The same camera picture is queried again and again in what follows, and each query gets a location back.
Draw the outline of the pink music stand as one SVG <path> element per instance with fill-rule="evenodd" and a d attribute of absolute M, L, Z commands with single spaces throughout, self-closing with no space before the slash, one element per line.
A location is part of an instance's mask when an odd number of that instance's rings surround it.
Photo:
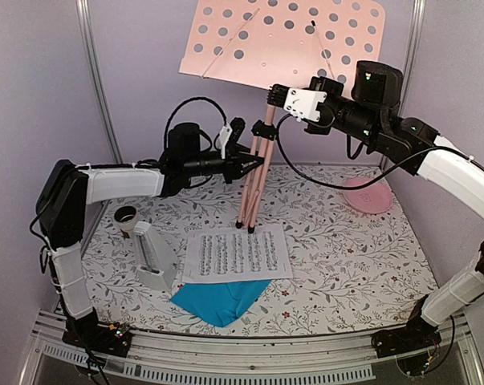
<path fill-rule="evenodd" d="M 265 91 L 321 75 L 349 96 L 358 61 L 379 58 L 385 15 L 377 1 L 200 1 L 179 71 Z"/>

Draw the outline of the sheet music paper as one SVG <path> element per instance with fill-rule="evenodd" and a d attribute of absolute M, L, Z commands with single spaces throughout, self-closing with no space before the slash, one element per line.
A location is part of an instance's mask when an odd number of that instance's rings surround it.
<path fill-rule="evenodd" d="M 293 278 L 281 225 L 204 229 L 189 235 L 184 283 L 214 284 Z"/>

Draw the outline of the white metronome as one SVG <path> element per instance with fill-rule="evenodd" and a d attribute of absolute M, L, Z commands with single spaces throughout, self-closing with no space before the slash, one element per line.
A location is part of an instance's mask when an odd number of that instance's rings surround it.
<path fill-rule="evenodd" d="M 170 290 L 178 269 L 175 251 L 148 222 L 138 221 L 132 235 L 140 282 L 152 290 Z"/>

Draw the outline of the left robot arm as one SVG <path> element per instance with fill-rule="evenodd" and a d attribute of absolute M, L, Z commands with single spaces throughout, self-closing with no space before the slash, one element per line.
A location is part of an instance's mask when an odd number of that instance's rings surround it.
<path fill-rule="evenodd" d="M 219 174 L 227 184 L 239 180 L 264 162 L 238 143 L 244 128 L 243 119 L 234 119 L 222 127 L 218 149 L 203 149 L 205 132 L 199 125 L 178 124 L 167 131 L 165 149 L 157 160 L 97 165 L 59 160 L 53 167 L 33 220 L 40 228 L 35 235 L 44 243 L 40 265 L 51 272 L 67 330 L 85 347 L 96 348 L 104 341 L 81 262 L 87 206 L 125 197 L 173 197 L 190 188 L 198 176 Z"/>

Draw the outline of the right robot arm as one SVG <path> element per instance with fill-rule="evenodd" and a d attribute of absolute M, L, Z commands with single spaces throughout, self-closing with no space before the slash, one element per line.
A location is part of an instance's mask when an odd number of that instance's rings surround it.
<path fill-rule="evenodd" d="M 484 220 L 484 167 L 428 124 L 398 115 L 403 78 L 389 65 L 360 60 L 349 98 L 342 95 L 341 82 L 314 77 L 306 88 L 275 84 L 267 100 L 306 121 L 308 133 L 327 135 L 335 128 L 358 139 L 368 153 L 379 152 L 395 168 L 442 187 Z M 437 328 L 483 294 L 484 241 L 466 268 L 416 302 L 405 326 L 376 332 L 372 345 L 388 355 L 439 343 Z"/>

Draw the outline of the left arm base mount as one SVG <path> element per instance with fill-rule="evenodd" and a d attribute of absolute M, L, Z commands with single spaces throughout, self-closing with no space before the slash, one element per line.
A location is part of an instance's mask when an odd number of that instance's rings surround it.
<path fill-rule="evenodd" d="M 62 340 L 74 347 L 86 347 L 92 352 L 126 358 L 132 333 L 129 326 L 118 322 L 106 326 L 95 321 L 67 321 Z"/>

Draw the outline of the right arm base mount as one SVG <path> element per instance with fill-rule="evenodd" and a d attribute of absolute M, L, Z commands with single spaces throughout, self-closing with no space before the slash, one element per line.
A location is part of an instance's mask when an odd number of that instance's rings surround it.
<path fill-rule="evenodd" d="M 371 337 L 377 357 L 395 357 L 399 370 L 409 377 L 427 373 L 440 343 L 437 328 L 423 326 L 379 330 Z"/>

